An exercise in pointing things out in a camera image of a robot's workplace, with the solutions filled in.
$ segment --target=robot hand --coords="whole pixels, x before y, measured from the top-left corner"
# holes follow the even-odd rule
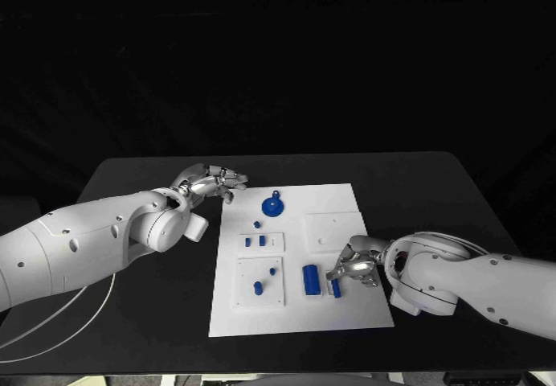
[[[354,236],[327,279],[348,276],[375,286],[375,265],[384,265],[393,287],[390,304],[413,316],[420,311],[452,315],[462,298],[491,322],[556,340],[553,262],[488,253],[436,232],[390,243]]]
[[[185,236],[198,241],[208,222],[190,210],[204,196],[231,203],[247,178],[218,166],[181,171],[171,188],[63,207],[0,237],[0,311],[92,284]]]

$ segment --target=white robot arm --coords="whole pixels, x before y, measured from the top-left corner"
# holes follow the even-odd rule
[[[486,253],[433,232],[390,243],[354,236],[327,279],[348,276],[373,287],[377,264],[393,286],[390,303],[409,314],[452,315],[462,298],[491,322],[556,340],[554,263]]]
[[[204,196],[231,203],[247,178],[217,166],[187,168],[171,188],[63,207],[0,237],[0,311],[76,290],[121,271],[181,236],[198,241],[207,221],[190,213]]]

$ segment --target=blue object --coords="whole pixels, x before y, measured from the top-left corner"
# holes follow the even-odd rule
[[[332,280],[331,280],[331,284],[332,284],[332,293],[334,293],[334,297],[335,297],[335,298],[341,298],[338,279],[332,279]]]
[[[254,284],[252,285],[254,287],[254,295],[259,296],[263,294],[263,285],[260,284],[260,281],[254,281]]]
[[[318,269],[315,265],[306,265],[303,267],[303,294],[321,294],[321,284],[318,282]]]
[[[280,201],[280,193],[272,192],[272,197],[263,201],[263,214],[267,217],[276,217],[283,212],[283,203]]]

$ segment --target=black table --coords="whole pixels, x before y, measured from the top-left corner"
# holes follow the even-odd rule
[[[458,159],[442,152],[109,159],[79,201],[165,187],[197,162],[246,173],[250,187],[351,183],[371,236],[437,231],[492,252],[518,254]],[[40,357],[0,364],[1,374],[556,368],[556,342],[492,324],[460,301],[452,317],[411,317],[390,307],[394,328],[208,338],[220,212],[221,201],[204,200],[195,209],[210,222],[201,241],[184,239],[164,254],[141,257],[118,273],[110,299],[83,332]],[[67,337],[92,316],[108,286],[109,279],[92,285],[56,321],[0,351],[0,359],[30,355]],[[72,296],[17,306],[2,341]]]

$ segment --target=black curtain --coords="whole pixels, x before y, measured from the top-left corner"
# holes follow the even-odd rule
[[[547,257],[554,32],[550,3],[2,12],[2,192],[67,205],[106,158],[443,150]]]

